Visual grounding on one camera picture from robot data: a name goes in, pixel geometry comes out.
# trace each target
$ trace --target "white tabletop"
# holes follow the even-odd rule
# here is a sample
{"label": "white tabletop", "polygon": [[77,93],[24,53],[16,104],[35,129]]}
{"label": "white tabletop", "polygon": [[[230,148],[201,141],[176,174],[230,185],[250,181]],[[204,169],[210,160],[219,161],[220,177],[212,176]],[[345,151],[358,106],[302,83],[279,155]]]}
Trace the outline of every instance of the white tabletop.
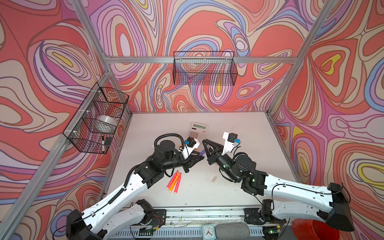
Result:
{"label": "white tabletop", "polygon": [[[154,140],[165,133],[178,133],[188,138],[193,122],[208,126],[206,138],[223,144],[224,132],[238,134],[241,148],[257,163],[256,169],[280,178],[295,181],[291,169],[284,157],[280,145],[263,112],[251,113],[140,113],[134,114],[125,142],[112,177],[108,192],[120,186],[128,171],[142,163],[153,154]],[[177,137],[166,138],[176,146],[180,144]],[[164,177],[134,201],[146,199],[153,207],[192,207],[192,206],[234,206],[255,205],[257,200],[241,189],[241,183],[225,180],[216,164],[209,165],[207,158],[201,160],[189,173],[183,168],[177,194],[166,189],[170,178]],[[270,197],[258,196],[260,200]]]}

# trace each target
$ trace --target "light blue clock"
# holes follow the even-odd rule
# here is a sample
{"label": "light blue clock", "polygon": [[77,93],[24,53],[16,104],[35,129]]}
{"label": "light blue clock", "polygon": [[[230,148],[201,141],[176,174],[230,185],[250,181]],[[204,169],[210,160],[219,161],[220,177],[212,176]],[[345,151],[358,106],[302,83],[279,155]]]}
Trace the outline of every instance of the light blue clock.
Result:
{"label": "light blue clock", "polygon": [[203,239],[204,240],[215,240],[216,234],[215,234],[215,226],[213,224],[203,225],[201,226],[202,232],[203,232]]}

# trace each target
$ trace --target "red bin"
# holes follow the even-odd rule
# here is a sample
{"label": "red bin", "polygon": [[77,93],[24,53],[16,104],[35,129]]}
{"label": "red bin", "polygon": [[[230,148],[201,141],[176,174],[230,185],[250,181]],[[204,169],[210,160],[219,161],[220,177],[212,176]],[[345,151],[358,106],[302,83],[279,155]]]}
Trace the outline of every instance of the red bin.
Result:
{"label": "red bin", "polygon": [[292,223],[293,233],[298,240],[339,240],[340,232],[323,222],[296,219]]}

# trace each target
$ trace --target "pink marker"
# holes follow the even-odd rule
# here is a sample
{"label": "pink marker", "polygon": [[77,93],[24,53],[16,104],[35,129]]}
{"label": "pink marker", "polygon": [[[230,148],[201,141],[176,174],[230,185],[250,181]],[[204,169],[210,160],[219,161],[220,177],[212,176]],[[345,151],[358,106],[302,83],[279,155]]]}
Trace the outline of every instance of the pink marker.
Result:
{"label": "pink marker", "polygon": [[180,173],[179,179],[177,180],[177,183],[176,183],[175,193],[177,193],[177,190],[179,189],[180,180],[181,180],[181,173]]}
{"label": "pink marker", "polygon": [[177,171],[176,171],[176,173],[173,175],[173,177],[172,177],[171,181],[168,183],[167,189],[169,189],[169,188],[170,188],[170,186],[172,185],[172,183],[173,183],[173,181],[175,180],[175,178],[176,178],[176,175],[177,175],[177,173],[178,173],[178,172],[179,172],[179,171],[177,170]]}

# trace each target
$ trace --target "patterned wallpaper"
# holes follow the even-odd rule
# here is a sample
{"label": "patterned wallpaper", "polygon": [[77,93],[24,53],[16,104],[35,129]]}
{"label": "patterned wallpaper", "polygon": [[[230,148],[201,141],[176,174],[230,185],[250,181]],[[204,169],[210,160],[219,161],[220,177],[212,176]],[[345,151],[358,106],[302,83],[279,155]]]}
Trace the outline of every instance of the patterned wallpaper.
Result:
{"label": "patterned wallpaper", "polygon": [[[102,74],[70,0],[0,1],[0,221]],[[51,239],[92,205],[118,140],[107,155],[70,146],[13,239]]]}
{"label": "patterned wallpaper", "polygon": [[[322,1],[84,1],[110,56],[296,56]],[[173,64],[114,64],[132,111],[265,111],[289,66],[238,64],[235,86],[174,86]]]}
{"label": "patterned wallpaper", "polygon": [[383,1],[339,1],[273,115],[302,181],[351,193],[343,239],[384,239],[383,39]]}

